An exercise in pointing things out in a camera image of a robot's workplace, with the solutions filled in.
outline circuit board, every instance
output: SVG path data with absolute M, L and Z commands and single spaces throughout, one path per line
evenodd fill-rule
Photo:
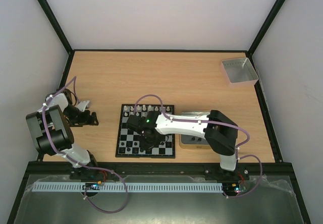
M 173 105 L 164 105 L 168 114 L 174 114 Z M 136 115 L 146 117 L 150 110 L 161 111 L 161 106 L 157 104 L 144 105 L 139 104 L 136 109 Z M 165 140 L 160 142 L 158 147 L 150 150 L 140 148 L 139 134 L 126 128 L 126 122 L 129 115 L 134 114 L 134 104 L 123 104 L 121 106 L 119 133 L 117 140 L 116 157 L 162 157 L 175 158 L 175 135 L 165 136 Z

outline white wall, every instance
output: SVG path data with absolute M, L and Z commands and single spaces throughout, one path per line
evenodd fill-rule
M 48 0 L 74 49 L 248 50 L 275 0 Z
M 286 0 L 254 60 L 312 223 L 323 206 L 323 0 Z
M 0 223 L 6 223 L 28 161 L 25 121 L 58 87 L 67 53 L 37 0 L 0 0 Z

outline wooden table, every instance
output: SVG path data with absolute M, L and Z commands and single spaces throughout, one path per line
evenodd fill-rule
M 253 86 L 230 89 L 220 72 L 222 60 L 245 57 L 244 53 L 218 52 L 108 52 L 77 51 L 68 81 L 77 76 L 76 91 L 81 100 L 91 100 L 99 126 L 72 128 L 75 142 L 89 150 L 97 161 L 108 162 L 219 162 L 212 150 L 183 149 L 176 136 L 176 158 L 116 158 L 121 104 L 135 103 L 146 94 L 156 94 L 165 104 L 183 110 L 220 110 L 246 129 L 250 141 L 239 156 L 257 155 L 262 162 L 274 162 L 272 149 Z M 158 103 L 146 98 L 141 103 Z M 239 132 L 238 142 L 245 139 Z M 46 155 L 44 161 L 64 161 Z M 241 162 L 257 162 L 246 158 Z

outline metal frame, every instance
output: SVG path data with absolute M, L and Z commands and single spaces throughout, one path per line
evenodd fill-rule
M 60 87 L 63 87 L 66 83 L 69 70 L 73 61 L 73 56 L 76 51 L 146 51 L 146 52 L 244 52 L 246 56 L 250 59 L 251 63 L 254 65 L 252 55 L 256 51 L 259 46 L 261 40 L 269 29 L 271 23 L 275 19 L 278 14 L 280 8 L 282 7 L 285 0 L 276 0 L 273 5 L 270 13 L 268 14 L 264 24 L 262 25 L 260 31 L 258 32 L 255 40 L 253 41 L 250 49 L 248 51 L 245 50 L 134 50 L 134 49 L 72 49 L 70 46 L 66 36 L 63 33 L 57 19 L 53 11 L 51 10 L 48 2 L 46 0 L 38 0 L 39 4 L 43 8 L 48 20 L 52 24 L 55 32 L 57 33 L 59 39 L 61 40 L 64 48 L 66 49 L 69 57 L 67 59 L 67 63 L 64 69 L 64 73 L 62 76 L 62 80 L 60 82 Z M 268 138 L 271 143 L 272 151 L 275 158 L 275 163 L 263 163 L 263 173 L 268 176 L 289 176 L 294 192 L 296 194 L 296 198 L 300 207 L 300 211 L 305 223 L 309 224 L 310 219 L 300 192 L 300 188 L 298 186 L 296 176 L 291 163 L 283 162 L 283 158 L 277 143 L 276 135 L 274 132 L 274 128 L 268 113 L 267 105 L 264 99 L 264 95 L 262 92 L 262 88 L 259 82 L 256 83 L 255 91 L 258 97 L 259 106 L 261 109 L 262 117 L 265 123 L 265 127 L 267 130 Z M 28 163 L 25 175 L 21 182 L 16 200 L 14 202 L 14 206 L 12 208 L 8 223 L 13 223 L 18 208 L 20 205 L 21 198 L 23 196 L 25 187 L 27 185 L 27 181 L 29 175 L 68 175 L 70 174 L 70 164 L 67 162 L 43 162 L 43 156 L 39 155 L 37 161 L 32 161 Z M 125 163 L 125 162 L 99 162 L 101 167 L 105 167 L 120 175 L 187 175 L 187 176 L 204 176 L 208 178 L 206 175 L 206 170 L 211 169 L 219 169 L 219 163 Z M 249 171 L 249 175 L 258 175 L 259 173 L 259 164 L 257 163 L 240 163 L 242 167 L 245 167 Z

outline wood surface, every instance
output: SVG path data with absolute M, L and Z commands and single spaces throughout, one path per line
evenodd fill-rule
M 219 162 L 212 150 L 183 149 L 176 136 L 176 158 L 115 157 L 121 104 L 135 103 L 146 94 L 156 94 L 165 104 L 183 110 L 220 110 L 251 140 L 241 146 L 239 156 L 257 155 L 262 162 L 274 162 L 273 153 L 253 86 L 231 89 L 220 71 L 222 60 L 245 57 L 244 53 L 213 52 L 97 52 L 77 51 L 68 81 L 77 76 L 76 91 L 81 100 L 91 100 L 99 126 L 72 128 L 75 142 L 89 150 L 97 161 L 108 162 Z M 158 103 L 146 98 L 144 104 Z M 246 136 L 239 132 L 238 142 Z M 45 156 L 45 161 L 64 161 Z M 241 162 L 257 162 L 245 158 Z

